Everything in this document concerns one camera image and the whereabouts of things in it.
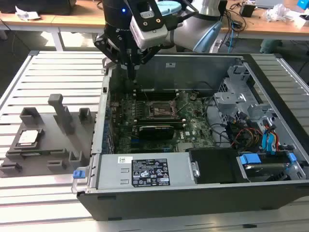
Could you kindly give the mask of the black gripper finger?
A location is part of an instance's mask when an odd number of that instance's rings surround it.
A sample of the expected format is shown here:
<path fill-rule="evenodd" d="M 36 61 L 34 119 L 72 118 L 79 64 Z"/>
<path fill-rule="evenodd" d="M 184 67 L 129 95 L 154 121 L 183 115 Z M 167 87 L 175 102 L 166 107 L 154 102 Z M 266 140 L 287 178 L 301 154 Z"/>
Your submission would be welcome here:
<path fill-rule="evenodd" d="M 144 50 L 136 45 L 132 47 L 132 79 L 136 78 L 135 68 L 141 64 L 146 64 L 159 50 L 160 46 L 153 46 Z"/>
<path fill-rule="evenodd" d="M 132 79 L 132 63 L 124 35 L 102 34 L 94 40 L 94 45 L 113 63 L 126 69 L 128 78 Z"/>

